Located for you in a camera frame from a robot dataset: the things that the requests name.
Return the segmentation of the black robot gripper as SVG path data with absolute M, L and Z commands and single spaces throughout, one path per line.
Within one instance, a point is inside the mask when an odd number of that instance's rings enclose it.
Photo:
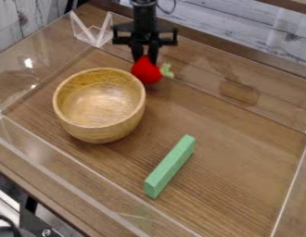
M 179 44 L 179 29 L 158 21 L 157 4 L 135 4 L 134 20 L 112 26 L 112 43 L 131 47 L 134 61 L 145 54 L 143 44 L 149 46 L 149 58 L 158 63 L 161 46 Z

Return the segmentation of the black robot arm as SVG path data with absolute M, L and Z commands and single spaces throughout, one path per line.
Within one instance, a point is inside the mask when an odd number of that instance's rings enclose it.
M 175 9 L 162 9 L 159 0 L 130 0 L 130 3 L 134 20 L 112 26 L 112 43 L 124 44 L 131 48 L 135 62 L 145 55 L 147 45 L 149 59 L 157 64 L 161 48 L 179 44 L 179 29 L 170 24 L 159 23 L 158 9 L 166 14 L 173 14 Z

